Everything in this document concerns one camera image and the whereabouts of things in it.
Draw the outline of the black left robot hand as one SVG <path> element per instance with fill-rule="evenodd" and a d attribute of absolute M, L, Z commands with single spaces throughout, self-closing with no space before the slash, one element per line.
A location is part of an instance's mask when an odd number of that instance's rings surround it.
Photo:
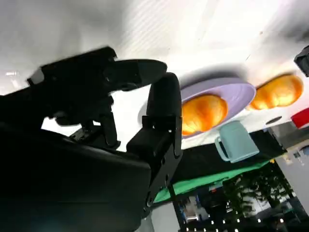
<path fill-rule="evenodd" d="M 303 50 L 296 55 L 294 63 L 306 77 L 309 77 L 309 46 L 304 47 Z"/>

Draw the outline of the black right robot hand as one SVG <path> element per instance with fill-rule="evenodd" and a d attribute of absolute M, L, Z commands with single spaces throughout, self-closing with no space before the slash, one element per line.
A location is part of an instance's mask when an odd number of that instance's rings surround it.
<path fill-rule="evenodd" d="M 40 66 L 0 98 L 0 229 L 133 232 L 182 158 L 177 76 L 104 47 Z M 118 150 L 115 91 L 150 86 L 142 128 Z"/>

